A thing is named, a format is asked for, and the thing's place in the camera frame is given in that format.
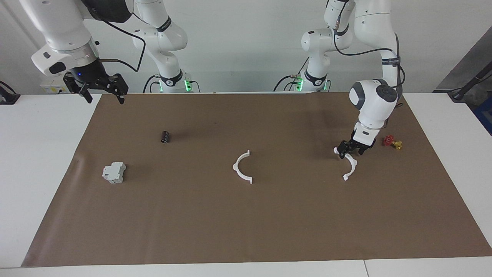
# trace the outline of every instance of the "white arc bracket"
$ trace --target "white arc bracket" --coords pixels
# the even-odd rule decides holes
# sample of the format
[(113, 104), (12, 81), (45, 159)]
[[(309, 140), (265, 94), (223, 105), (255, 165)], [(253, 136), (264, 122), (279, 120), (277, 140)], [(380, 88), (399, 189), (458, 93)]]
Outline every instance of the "white arc bracket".
[[(336, 147), (335, 147), (335, 148), (333, 148), (333, 152), (335, 152), (335, 154), (340, 154), (340, 153), (338, 152), (338, 148), (336, 148)], [(345, 174), (345, 175), (343, 176), (343, 179), (344, 179), (345, 181), (348, 181), (348, 178), (349, 178), (349, 177), (352, 175), (352, 173), (354, 173), (354, 171), (355, 171), (355, 167), (357, 166), (357, 161), (356, 161), (356, 160), (355, 160), (355, 159), (354, 159), (354, 158), (353, 158), (350, 154), (345, 154), (345, 158), (347, 158), (347, 160), (350, 162), (350, 165), (352, 166), (352, 170), (351, 170), (349, 173), (347, 173), (347, 174)]]
[(244, 179), (246, 181), (249, 181), (250, 184), (253, 184), (253, 177), (246, 176), (246, 175), (242, 174), (241, 171), (239, 171), (239, 167), (238, 167), (239, 162), (246, 157), (249, 157), (249, 150), (246, 153), (244, 153), (243, 155), (239, 156), (236, 163), (232, 166), (232, 169), (234, 169), (234, 171), (237, 172), (239, 177), (241, 177), (242, 179)]

